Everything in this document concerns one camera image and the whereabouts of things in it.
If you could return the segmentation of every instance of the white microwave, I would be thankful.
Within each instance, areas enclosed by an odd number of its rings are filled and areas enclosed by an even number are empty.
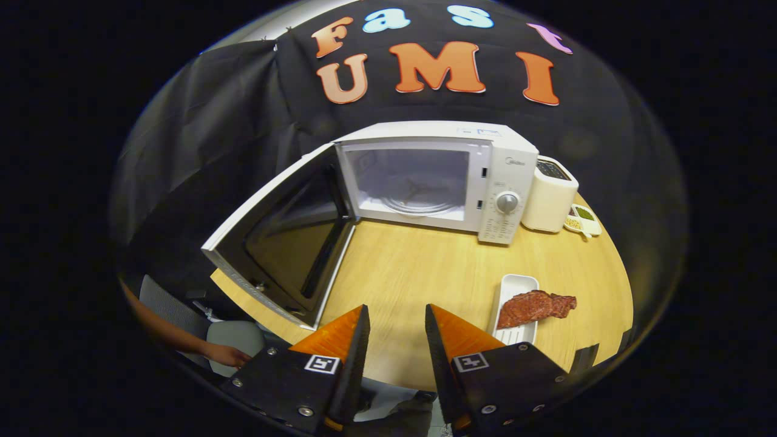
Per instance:
[[[537,156],[499,124],[374,124],[302,156],[202,250],[255,299],[314,330],[359,219],[459,229],[510,244]]]

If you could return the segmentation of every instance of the gray chair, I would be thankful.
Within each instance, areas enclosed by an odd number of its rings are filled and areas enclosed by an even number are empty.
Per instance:
[[[210,343],[232,346],[252,357],[264,348],[265,333],[258,323],[244,320],[223,321],[213,317],[212,312],[207,312],[207,317],[201,316],[170,295],[148,275],[143,277],[139,300],[162,319]],[[202,355],[180,353],[221,376],[229,377],[237,371],[234,367],[210,361]]]

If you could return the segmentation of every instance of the microwave control panel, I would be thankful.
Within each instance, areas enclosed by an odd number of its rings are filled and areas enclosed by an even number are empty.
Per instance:
[[[478,240],[499,244],[513,242],[534,180],[537,155],[529,150],[496,145],[492,148]]]

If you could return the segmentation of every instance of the microwave button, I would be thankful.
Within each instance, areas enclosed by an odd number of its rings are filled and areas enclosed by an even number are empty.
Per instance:
[[[509,214],[518,207],[518,195],[515,193],[504,193],[497,198],[497,209]]]

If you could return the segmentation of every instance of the chair backrest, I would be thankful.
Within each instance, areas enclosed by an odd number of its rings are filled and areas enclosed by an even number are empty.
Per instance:
[[[211,322],[204,316],[197,314],[197,312],[185,303],[179,301],[175,296],[165,291],[165,289],[148,275],[143,277],[139,300],[162,319],[167,320],[195,337],[202,338],[203,340],[207,338],[207,330],[210,327]],[[182,352],[181,355],[187,357],[203,368],[211,370],[211,365],[204,356],[184,354]]]

